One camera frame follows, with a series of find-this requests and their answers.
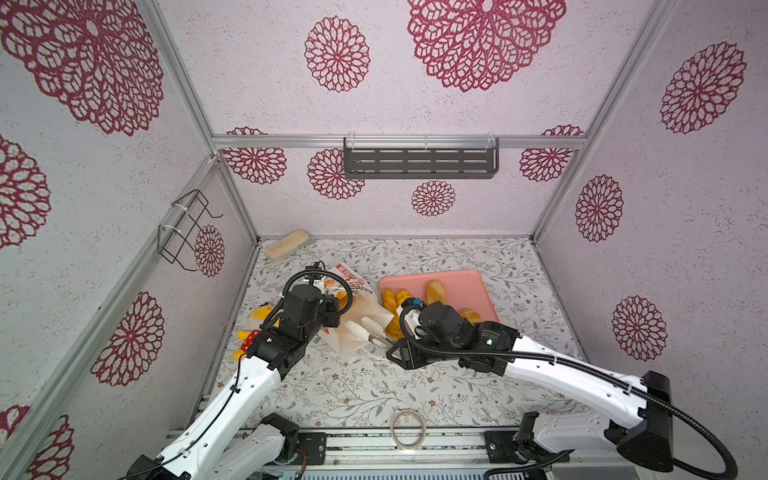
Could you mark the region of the long fake bread piece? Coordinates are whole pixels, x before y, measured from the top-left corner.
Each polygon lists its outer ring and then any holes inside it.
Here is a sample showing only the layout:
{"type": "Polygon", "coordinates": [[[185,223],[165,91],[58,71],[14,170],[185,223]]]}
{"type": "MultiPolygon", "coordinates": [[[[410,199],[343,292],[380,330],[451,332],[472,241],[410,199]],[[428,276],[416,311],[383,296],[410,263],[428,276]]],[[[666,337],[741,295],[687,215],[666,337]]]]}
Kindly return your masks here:
{"type": "Polygon", "coordinates": [[[401,339],[403,333],[399,326],[399,315],[397,314],[397,297],[393,290],[384,288],[381,290],[382,306],[392,314],[392,319],[385,328],[385,332],[395,340],[401,339]]]}

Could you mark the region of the white paper gift bag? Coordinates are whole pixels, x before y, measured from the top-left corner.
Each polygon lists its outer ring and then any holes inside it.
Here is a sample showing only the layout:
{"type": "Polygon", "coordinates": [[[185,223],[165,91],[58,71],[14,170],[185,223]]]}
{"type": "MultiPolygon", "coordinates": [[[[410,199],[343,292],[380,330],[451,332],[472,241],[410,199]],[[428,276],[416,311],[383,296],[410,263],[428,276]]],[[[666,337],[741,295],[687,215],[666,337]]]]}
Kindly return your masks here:
{"type": "MultiPolygon", "coordinates": [[[[392,314],[380,304],[377,291],[351,266],[341,262],[332,267],[330,272],[346,281],[352,295],[349,296],[348,310],[340,316],[339,326],[323,327],[318,333],[319,337],[339,354],[351,354],[362,347],[373,345],[349,333],[344,327],[345,323],[360,323],[361,318],[367,316],[386,328],[392,314]]],[[[324,280],[324,293],[332,294],[336,298],[335,294],[339,291],[346,291],[339,281],[333,278],[324,280]]]]}

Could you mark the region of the short twisted fake bread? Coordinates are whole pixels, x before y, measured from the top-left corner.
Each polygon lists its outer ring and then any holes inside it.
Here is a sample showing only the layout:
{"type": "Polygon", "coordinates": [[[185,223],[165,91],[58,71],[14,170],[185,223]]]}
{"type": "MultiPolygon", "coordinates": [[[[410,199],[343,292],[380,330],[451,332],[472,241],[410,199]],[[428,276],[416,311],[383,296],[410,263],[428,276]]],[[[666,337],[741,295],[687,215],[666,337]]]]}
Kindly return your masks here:
{"type": "Polygon", "coordinates": [[[412,295],[407,290],[401,289],[396,293],[396,301],[398,306],[401,306],[409,298],[412,298],[412,295]]]}

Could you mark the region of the oval fake bread loaf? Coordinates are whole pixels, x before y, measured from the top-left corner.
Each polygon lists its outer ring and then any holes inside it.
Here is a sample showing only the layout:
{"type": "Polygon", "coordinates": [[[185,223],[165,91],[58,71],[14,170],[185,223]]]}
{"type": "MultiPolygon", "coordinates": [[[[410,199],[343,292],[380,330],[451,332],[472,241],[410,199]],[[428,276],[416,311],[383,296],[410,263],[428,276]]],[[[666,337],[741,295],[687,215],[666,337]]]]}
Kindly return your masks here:
{"type": "Polygon", "coordinates": [[[447,303],[447,291],[445,286],[438,280],[430,280],[425,290],[425,301],[427,305],[434,303],[447,303]]]}

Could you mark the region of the round fake bread roll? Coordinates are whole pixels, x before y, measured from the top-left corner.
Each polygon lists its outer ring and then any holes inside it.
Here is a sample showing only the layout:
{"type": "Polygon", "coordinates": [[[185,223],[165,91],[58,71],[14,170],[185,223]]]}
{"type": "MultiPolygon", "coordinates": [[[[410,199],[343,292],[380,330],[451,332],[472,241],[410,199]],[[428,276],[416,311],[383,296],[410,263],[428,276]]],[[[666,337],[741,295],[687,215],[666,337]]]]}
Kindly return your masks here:
{"type": "Polygon", "coordinates": [[[483,321],[481,315],[471,308],[463,308],[458,311],[459,315],[470,324],[476,325],[483,321]]]}

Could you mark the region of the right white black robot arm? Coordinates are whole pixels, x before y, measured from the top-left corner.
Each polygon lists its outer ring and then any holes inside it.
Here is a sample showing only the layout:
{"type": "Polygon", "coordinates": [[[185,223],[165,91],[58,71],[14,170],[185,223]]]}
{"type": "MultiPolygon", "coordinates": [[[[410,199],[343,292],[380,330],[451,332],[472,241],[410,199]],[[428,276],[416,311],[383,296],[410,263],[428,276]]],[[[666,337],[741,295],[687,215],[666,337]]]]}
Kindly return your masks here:
{"type": "Polygon", "coordinates": [[[657,404],[669,398],[666,377],[593,367],[501,323],[471,323],[440,302],[409,299],[399,311],[404,322],[399,340],[369,317],[344,327],[385,347],[388,359],[404,370],[456,360],[463,368],[532,382],[588,407],[582,414],[526,413],[506,445],[508,461],[544,465],[567,460],[577,450],[614,450],[636,466],[672,470],[672,419],[657,404]]]}

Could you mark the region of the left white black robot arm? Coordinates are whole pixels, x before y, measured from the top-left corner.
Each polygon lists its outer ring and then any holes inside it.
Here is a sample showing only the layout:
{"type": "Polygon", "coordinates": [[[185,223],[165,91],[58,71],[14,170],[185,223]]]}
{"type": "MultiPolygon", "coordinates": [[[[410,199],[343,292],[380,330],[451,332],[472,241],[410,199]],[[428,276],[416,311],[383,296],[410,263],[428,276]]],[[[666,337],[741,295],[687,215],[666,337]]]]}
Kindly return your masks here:
{"type": "Polygon", "coordinates": [[[292,287],[264,323],[246,339],[236,372],[187,429],[156,457],[140,456],[127,479],[246,479],[276,462],[303,463],[299,427],[273,413],[236,446],[247,418],[303,359],[318,331],[340,323],[339,299],[310,284],[292,287]]]}

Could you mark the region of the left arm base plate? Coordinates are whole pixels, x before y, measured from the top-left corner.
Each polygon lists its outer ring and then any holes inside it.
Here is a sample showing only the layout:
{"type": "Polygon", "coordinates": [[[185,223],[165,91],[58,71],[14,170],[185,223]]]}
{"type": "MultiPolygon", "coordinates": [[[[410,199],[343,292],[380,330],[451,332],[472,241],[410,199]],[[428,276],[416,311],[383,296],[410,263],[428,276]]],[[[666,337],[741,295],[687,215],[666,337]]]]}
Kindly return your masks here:
{"type": "Polygon", "coordinates": [[[299,432],[295,445],[290,445],[288,453],[268,466],[296,466],[304,463],[308,466],[325,464],[328,435],[324,432],[299,432]]]}

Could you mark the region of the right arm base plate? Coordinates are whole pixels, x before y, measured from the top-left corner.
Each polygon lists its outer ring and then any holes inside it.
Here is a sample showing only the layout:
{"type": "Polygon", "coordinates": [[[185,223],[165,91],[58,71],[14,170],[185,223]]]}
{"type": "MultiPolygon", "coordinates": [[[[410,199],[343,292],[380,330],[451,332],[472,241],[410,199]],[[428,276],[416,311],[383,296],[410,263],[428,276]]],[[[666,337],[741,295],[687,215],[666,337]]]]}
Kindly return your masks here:
{"type": "Polygon", "coordinates": [[[550,452],[533,440],[517,438],[517,430],[488,430],[483,434],[486,453],[491,464],[527,465],[539,464],[563,454],[562,461],[569,461],[572,450],[550,452]]]}

